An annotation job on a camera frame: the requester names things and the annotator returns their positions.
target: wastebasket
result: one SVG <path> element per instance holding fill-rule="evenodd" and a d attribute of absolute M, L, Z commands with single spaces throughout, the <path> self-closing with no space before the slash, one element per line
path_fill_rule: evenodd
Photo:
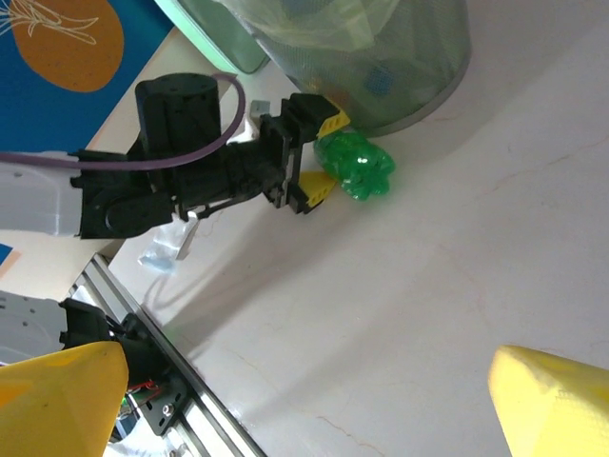
<path fill-rule="evenodd" d="M 302 91 L 369 136 L 408 127 L 462 80 L 465 0 L 218 0 Z"/>

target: purple cable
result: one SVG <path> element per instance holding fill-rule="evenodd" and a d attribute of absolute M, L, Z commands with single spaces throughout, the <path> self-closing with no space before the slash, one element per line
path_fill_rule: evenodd
<path fill-rule="evenodd" d="M 13 154 L 0 152 L 0 162 L 9 164 L 32 165 L 35 167 L 47 167 L 56 169 L 98 169 L 112 171 L 150 171 L 152 169 L 172 169 L 180 167 L 196 160 L 203 159 L 212 152 L 221 148 L 235 134 L 241 121 L 246 114 L 246 92 L 243 86 L 237 81 L 236 76 L 225 73 L 214 74 L 213 78 L 218 81 L 227 81 L 237 90 L 237 112 L 235 117 L 217 139 L 207 146 L 190 152 L 188 154 L 158 160 L 141 160 L 133 162 L 76 162 L 71 160 L 51 159 L 39 157 L 38 154 Z"/>

